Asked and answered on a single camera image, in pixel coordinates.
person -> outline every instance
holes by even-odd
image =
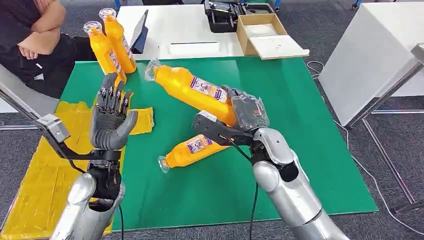
[[[87,37],[61,34],[58,0],[0,0],[0,64],[28,87],[60,98],[75,61],[95,61]]]

crossed arms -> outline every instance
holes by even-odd
[[[29,60],[39,54],[50,55],[59,42],[60,26],[66,15],[58,0],[33,0],[41,14],[31,27],[33,33],[18,43],[20,53]]]

humanoid robot hand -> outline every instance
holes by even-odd
[[[97,92],[90,129],[90,142],[97,149],[123,148],[128,142],[128,134],[137,122],[138,112],[128,112],[132,93],[128,91],[122,96],[124,82],[121,81],[115,88],[116,78],[116,73],[106,75]]]

yellow bottle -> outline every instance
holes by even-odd
[[[115,52],[123,72],[132,74],[136,71],[136,61],[133,58],[133,53],[124,37],[124,28],[117,21],[117,12],[112,8],[103,8],[98,13],[104,22],[104,31],[107,38],[112,43],[113,51]]]
[[[102,32],[102,24],[98,21],[89,21],[84,24],[84,32],[86,32],[90,38],[91,49],[104,75],[118,73],[118,77],[115,80],[115,86],[117,86],[120,81],[126,83],[127,76],[125,76],[125,73],[122,71],[111,42]]]
[[[167,173],[170,168],[185,167],[228,147],[221,146],[203,135],[197,135],[176,145],[166,156],[159,156],[157,161],[162,172]]]
[[[145,79],[157,82],[169,95],[198,110],[211,113],[229,126],[236,124],[236,115],[227,92],[193,76],[186,68],[162,65],[154,58],[146,67]]]

floor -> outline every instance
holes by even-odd
[[[113,7],[113,0],[61,0],[67,9],[63,31],[69,35],[84,36],[82,26],[89,20],[96,20],[97,12],[104,7]],[[128,0],[129,5],[140,0]],[[196,3],[196,0],[185,0]],[[304,48],[311,50],[305,61],[325,63],[355,14],[351,10],[352,0],[284,0],[277,14],[288,33]],[[422,109],[424,98],[392,97],[382,109]],[[387,154],[394,161],[404,181],[416,200],[424,200],[424,116],[419,114],[371,115],[370,125],[380,138]],[[5,124],[25,120],[17,114],[0,114]],[[343,137],[346,133],[340,129]],[[0,132],[0,220],[9,209],[24,176],[29,160],[34,153],[40,136],[35,131]],[[407,203],[396,180],[383,161],[380,152],[360,123],[350,130],[351,153],[371,174],[390,207]],[[360,169],[362,176],[375,199],[380,211],[367,214],[332,216],[335,223],[353,240],[416,240],[424,237],[412,232],[390,218],[378,195],[372,179]],[[400,220],[418,231],[424,232],[424,209],[396,215]],[[165,230],[129,231],[125,239],[149,240],[241,240],[248,239],[248,224],[229,224],[207,227],[191,227]],[[118,240],[120,235],[105,236],[107,240]],[[255,240],[294,239],[282,221],[257,222],[253,224]]]

